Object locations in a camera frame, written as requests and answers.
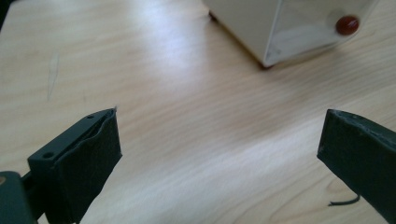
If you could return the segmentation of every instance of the red knob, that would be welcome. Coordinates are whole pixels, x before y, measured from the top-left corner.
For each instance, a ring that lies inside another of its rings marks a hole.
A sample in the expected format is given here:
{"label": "red knob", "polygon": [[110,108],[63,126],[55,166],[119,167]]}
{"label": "red knob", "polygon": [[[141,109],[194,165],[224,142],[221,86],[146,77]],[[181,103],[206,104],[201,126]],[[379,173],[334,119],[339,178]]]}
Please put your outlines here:
{"label": "red knob", "polygon": [[339,35],[353,35],[359,28],[359,19],[355,16],[344,16],[335,24]]}

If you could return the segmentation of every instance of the black plastic part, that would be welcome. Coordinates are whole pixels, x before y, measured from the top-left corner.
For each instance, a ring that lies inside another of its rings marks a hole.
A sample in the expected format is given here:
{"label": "black plastic part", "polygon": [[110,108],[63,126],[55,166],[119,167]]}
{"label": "black plastic part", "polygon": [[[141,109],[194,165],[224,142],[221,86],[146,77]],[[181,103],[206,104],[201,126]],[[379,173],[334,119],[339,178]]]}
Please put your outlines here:
{"label": "black plastic part", "polygon": [[361,116],[328,110],[318,158],[389,223],[396,223],[396,133]]}
{"label": "black plastic part", "polygon": [[0,172],[0,214],[1,224],[36,223],[18,173]]}
{"label": "black plastic part", "polygon": [[121,156],[115,109],[87,116],[30,156],[49,223],[79,223]]}
{"label": "black plastic part", "polygon": [[32,216],[38,220],[45,212],[42,188],[33,180],[30,172],[24,175],[21,180],[30,204]]}

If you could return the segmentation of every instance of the white box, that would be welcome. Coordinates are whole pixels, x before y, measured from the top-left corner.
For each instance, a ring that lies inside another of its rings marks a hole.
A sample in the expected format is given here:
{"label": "white box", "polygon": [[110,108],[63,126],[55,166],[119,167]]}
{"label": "white box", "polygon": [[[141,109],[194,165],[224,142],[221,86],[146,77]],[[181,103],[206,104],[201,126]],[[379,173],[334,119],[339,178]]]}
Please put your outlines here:
{"label": "white box", "polygon": [[203,0],[264,67],[343,43],[377,0]]}

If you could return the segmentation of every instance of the wooden table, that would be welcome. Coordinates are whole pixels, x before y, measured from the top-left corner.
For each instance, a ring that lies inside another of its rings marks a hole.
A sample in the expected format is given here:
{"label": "wooden table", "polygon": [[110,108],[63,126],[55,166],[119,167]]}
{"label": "wooden table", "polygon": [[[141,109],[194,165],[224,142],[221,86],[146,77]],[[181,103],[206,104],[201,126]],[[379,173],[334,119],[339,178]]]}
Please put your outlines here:
{"label": "wooden table", "polygon": [[355,195],[316,154],[328,108],[396,130],[395,11],[262,71],[199,0],[21,0],[0,34],[0,170],[117,106],[123,157],[83,224],[386,223],[328,207]]}

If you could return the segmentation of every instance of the screw hole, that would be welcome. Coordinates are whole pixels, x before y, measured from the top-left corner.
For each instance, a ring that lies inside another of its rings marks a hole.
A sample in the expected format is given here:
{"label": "screw hole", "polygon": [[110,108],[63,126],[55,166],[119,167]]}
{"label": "screw hole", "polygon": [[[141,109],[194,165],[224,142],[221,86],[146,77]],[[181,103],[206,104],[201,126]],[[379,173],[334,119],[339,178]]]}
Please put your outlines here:
{"label": "screw hole", "polygon": [[43,155],[44,159],[49,159],[51,157],[53,157],[53,153],[52,152],[47,152],[46,154]]}

